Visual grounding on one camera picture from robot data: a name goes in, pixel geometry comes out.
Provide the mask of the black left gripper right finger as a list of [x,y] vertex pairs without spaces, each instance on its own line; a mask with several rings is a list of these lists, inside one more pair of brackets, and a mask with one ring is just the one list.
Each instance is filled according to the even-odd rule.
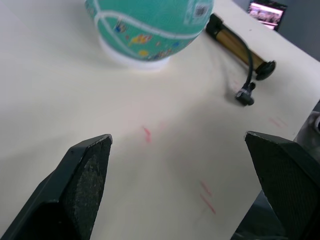
[[320,238],[320,165],[298,143],[248,131],[249,150],[262,191],[290,240]]

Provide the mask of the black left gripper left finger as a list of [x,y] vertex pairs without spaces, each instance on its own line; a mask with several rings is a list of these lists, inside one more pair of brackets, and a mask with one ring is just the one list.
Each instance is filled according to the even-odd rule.
[[72,146],[33,191],[3,240],[88,240],[102,201],[113,138]]

